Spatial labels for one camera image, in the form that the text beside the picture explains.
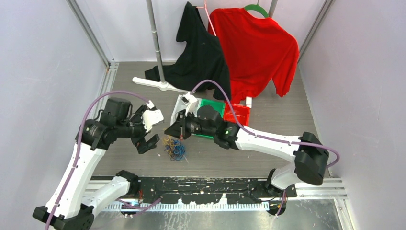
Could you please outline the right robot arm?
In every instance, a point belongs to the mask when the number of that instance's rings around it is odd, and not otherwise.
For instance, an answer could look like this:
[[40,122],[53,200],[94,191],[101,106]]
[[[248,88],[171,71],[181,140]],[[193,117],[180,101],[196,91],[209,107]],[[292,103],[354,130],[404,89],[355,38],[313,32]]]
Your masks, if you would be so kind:
[[224,149],[252,150],[288,161],[288,165],[272,169],[265,182],[267,193],[273,197],[299,182],[319,186],[324,181],[329,153],[309,132],[301,136],[283,136],[254,130],[224,120],[218,111],[206,105],[195,114],[179,111],[164,133],[182,140],[191,135],[210,136]]

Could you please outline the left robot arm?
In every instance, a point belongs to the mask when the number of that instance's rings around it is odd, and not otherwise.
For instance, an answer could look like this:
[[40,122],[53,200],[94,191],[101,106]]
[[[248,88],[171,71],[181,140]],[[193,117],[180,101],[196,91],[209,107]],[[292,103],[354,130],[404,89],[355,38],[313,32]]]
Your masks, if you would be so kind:
[[107,149],[116,140],[130,139],[138,153],[154,149],[159,136],[146,136],[163,122],[162,112],[151,101],[133,111],[129,100],[112,97],[95,119],[86,119],[75,138],[69,166],[50,200],[36,207],[33,218],[56,230],[88,230],[94,219],[110,203],[140,192],[138,176],[119,171],[113,179],[90,195],[86,187]]

